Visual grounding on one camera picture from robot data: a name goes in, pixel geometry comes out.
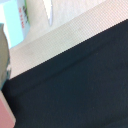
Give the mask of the teal padded gripper finger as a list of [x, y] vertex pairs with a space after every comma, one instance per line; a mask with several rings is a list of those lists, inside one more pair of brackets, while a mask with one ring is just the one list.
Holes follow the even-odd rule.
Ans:
[[4, 33], [4, 24], [0, 23], [0, 90], [10, 78], [10, 74], [11, 66], [8, 42]]

